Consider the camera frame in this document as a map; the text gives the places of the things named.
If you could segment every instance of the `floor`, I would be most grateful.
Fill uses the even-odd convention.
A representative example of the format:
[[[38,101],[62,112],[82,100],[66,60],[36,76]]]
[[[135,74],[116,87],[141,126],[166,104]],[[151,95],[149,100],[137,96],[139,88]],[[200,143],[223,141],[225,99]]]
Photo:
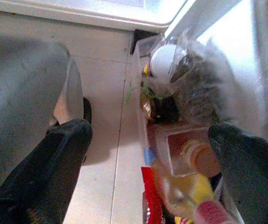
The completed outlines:
[[[133,77],[132,33],[6,13],[0,13],[0,32],[64,42],[91,102],[94,136],[64,223],[141,223],[144,163],[136,101],[124,100]]]

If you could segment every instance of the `floor tile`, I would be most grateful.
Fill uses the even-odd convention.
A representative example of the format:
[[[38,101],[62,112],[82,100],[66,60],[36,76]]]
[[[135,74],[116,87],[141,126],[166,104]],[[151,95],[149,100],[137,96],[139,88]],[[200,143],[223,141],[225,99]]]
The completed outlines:
[[[130,32],[0,12],[4,35],[56,38],[72,55],[127,62]]]
[[[92,105],[93,140],[65,224],[109,224],[126,63],[76,57]]]
[[[131,67],[128,64],[125,94],[129,90],[130,81],[134,79]],[[142,223],[143,180],[140,167],[144,161],[137,126],[137,102],[135,94],[132,94],[130,100],[123,105],[112,224]]]

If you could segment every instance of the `open refrigerator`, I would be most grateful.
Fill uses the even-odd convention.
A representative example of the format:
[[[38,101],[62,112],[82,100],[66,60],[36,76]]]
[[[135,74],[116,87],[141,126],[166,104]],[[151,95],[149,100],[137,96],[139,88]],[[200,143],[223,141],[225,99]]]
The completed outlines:
[[[220,3],[220,7],[215,5],[214,1],[188,1],[163,35],[138,41],[133,57],[135,79],[132,85],[141,85],[141,72],[146,69],[146,64],[151,61],[154,52],[164,43],[177,40],[182,32],[203,45],[211,42],[226,56],[233,72],[236,84],[233,123],[268,142],[268,2],[242,0],[226,1]],[[158,131],[160,134],[156,137],[161,140],[156,140],[155,144],[158,146],[160,141],[163,145],[154,149],[149,123],[141,109],[140,92],[136,91],[133,95],[137,100],[140,143],[146,166],[151,166],[154,157],[159,157],[163,166],[172,176],[176,176],[177,173],[170,160],[172,153],[166,147],[167,137],[170,133],[199,130],[206,133],[208,127],[191,127],[187,124],[181,126],[181,130],[178,126],[163,127],[164,131]],[[218,183],[219,186],[214,188],[214,195],[220,193],[217,191],[223,185],[223,206],[235,217],[232,223],[244,223],[227,187],[222,180]],[[148,205],[146,201],[144,194],[144,223],[148,223],[149,207],[153,206]]]

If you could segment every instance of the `white tile floor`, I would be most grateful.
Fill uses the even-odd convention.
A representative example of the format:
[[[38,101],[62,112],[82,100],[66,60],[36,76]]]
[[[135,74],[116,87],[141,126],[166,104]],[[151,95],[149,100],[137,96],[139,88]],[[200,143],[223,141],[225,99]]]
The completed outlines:
[[[0,33],[64,42],[91,102],[94,136],[64,223],[141,223],[143,158],[135,101],[123,100],[132,76],[132,34],[5,13],[0,13]]]

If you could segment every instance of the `white lid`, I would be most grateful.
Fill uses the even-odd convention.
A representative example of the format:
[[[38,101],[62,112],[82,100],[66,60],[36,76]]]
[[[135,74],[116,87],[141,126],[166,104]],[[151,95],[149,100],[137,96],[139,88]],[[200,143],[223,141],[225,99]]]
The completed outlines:
[[[168,72],[173,61],[175,50],[175,44],[166,44],[156,50],[151,58],[150,69],[152,75],[158,78],[162,83],[168,83],[170,81]]]

